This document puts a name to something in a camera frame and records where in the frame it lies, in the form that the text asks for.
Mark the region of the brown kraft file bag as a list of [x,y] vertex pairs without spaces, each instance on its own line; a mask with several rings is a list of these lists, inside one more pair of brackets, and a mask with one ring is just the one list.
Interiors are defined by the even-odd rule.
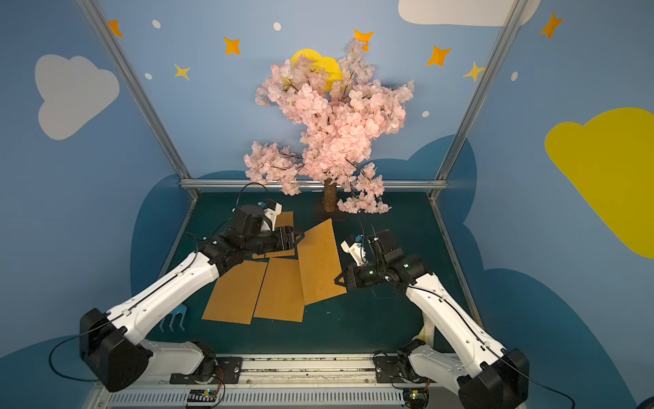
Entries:
[[306,231],[297,246],[301,285],[306,305],[335,298],[347,292],[335,279],[342,272],[332,220]]

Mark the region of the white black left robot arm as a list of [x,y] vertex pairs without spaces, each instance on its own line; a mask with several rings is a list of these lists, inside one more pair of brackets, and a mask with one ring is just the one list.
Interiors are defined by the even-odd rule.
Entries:
[[146,336],[175,308],[255,254],[293,250],[304,233],[277,226],[281,204],[248,204],[234,210],[231,224],[197,244],[177,267],[106,312],[93,308],[80,320],[79,354],[111,393],[140,378],[179,375],[196,383],[217,377],[215,354],[199,342],[153,343]]

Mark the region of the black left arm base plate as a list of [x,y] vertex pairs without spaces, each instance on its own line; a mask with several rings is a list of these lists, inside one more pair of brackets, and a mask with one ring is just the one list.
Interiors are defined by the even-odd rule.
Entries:
[[205,358],[191,374],[174,373],[170,384],[237,384],[244,359],[236,356]]

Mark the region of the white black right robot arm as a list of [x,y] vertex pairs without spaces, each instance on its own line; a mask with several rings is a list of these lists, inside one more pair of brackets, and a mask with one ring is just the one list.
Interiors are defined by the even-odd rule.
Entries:
[[447,356],[415,339],[399,349],[389,383],[433,381],[456,395],[465,408],[524,407],[530,371],[526,356],[518,349],[508,351],[485,332],[419,256],[405,255],[388,230],[350,236],[341,247],[354,261],[336,277],[336,285],[347,291],[395,286],[455,352]]

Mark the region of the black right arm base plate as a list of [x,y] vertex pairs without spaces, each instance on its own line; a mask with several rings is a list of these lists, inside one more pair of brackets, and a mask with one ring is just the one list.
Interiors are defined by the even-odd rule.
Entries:
[[409,367],[407,360],[396,355],[373,354],[371,361],[378,383],[427,383],[427,378],[418,376]]

